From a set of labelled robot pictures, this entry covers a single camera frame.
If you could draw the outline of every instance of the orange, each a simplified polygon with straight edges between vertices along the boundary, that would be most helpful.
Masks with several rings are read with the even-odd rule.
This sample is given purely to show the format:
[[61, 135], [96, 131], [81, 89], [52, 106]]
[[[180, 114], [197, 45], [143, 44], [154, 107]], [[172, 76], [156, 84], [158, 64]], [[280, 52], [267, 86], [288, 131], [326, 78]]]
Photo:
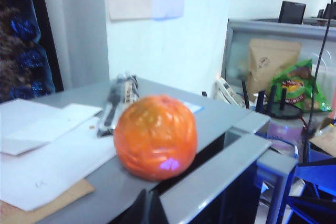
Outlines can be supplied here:
[[196, 155], [194, 115], [167, 95], [142, 98], [121, 115], [114, 146], [119, 160], [132, 174], [147, 180], [175, 177]]

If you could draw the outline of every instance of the cubicle partition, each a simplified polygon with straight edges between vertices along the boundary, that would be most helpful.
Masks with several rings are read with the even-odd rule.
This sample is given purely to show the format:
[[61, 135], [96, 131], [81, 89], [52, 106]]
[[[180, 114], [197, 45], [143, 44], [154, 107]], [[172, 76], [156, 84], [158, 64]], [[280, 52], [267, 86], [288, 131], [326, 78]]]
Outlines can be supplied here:
[[[277, 19], [240, 20], [230, 19], [227, 25], [226, 45], [223, 57], [222, 77], [234, 86], [248, 75], [249, 42], [253, 38], [295, 41], [302, 44], [299, 60], [312, 59], [316, 64], [323, 37], [326, 19], [305, 18], [302, 25], [278, 23]], [[329, 101], [331, 86], [336, 76], [336, 21], [332, 20], [328, 39], [320, 65], [318, 83]]]

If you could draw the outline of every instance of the gray desk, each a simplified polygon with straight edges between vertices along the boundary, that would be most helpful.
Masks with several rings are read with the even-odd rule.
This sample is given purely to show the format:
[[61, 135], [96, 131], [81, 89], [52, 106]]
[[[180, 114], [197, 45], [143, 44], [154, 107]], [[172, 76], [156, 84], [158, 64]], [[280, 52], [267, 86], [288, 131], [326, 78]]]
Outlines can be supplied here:
[[[108, 91], [107, 82], [60, 92], [35, 101], [56, 107], [63, 107], [68, 103], [103, 107]], [[140, 97], [165, 93], [203, 106], [204, 109], [195, 114], [198, 152], [233, 127], [241, 135], [245, 134], [161, 196], [171, 224], [191, 220], [242, 171], [255, 163], [270, 145], [267, 140], [247, 134], [263, 126], [268, 121], [266, 116], [143, 79], [139, 79], [139, 93]], [[117, 157], [109, 160], [86, 179], [96, 189], [95, 192], [39, 223], [108, 223], [133, 203], [141, 189], [151, 189], [157, 184], [132, 176], [121, 166]], [[197, 188], [197, 191], [190, 191], [191, 188]], [[183, 196], [184, 191], [188, 193], [188, 197]], [[179, 204], [175, 202], [181, 198], [181, 203], [189, 202], [191, 205], [176, 212]]]

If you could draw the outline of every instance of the green snack bag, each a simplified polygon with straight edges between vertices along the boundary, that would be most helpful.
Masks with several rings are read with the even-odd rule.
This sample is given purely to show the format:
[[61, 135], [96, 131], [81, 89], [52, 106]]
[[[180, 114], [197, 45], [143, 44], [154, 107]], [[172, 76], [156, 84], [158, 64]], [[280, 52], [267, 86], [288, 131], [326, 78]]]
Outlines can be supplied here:
[[[275, 101], [280, 101], [281, 91], [287, 89], [286, 102], [293, 104], [304, 112], [311, 108], [311, 96], [314, 77], [311, 75], [312, 60], [303, 60], [287, 68], [272, 79], [271, 87], [277, 86]], [[316, 83], [314, 110], [332, 111], [319, 85]]]

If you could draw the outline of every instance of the brown envelope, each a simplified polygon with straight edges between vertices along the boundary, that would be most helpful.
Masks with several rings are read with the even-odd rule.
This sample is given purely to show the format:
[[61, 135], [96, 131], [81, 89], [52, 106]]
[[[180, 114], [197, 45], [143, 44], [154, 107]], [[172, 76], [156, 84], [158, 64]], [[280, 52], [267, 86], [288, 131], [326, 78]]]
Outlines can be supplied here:
[[299, 58], [301, 44], [298, 42], [252, 39], [249, 44], [248, 97], [254, 101], [254, 93], [265, 90], [269, 94], [274, 76], [294, 65]]
[[52, 202], [28, 212], [1, 201], [0, 224], [36, 223], [94, 190], [89, 182], [82, 179]]

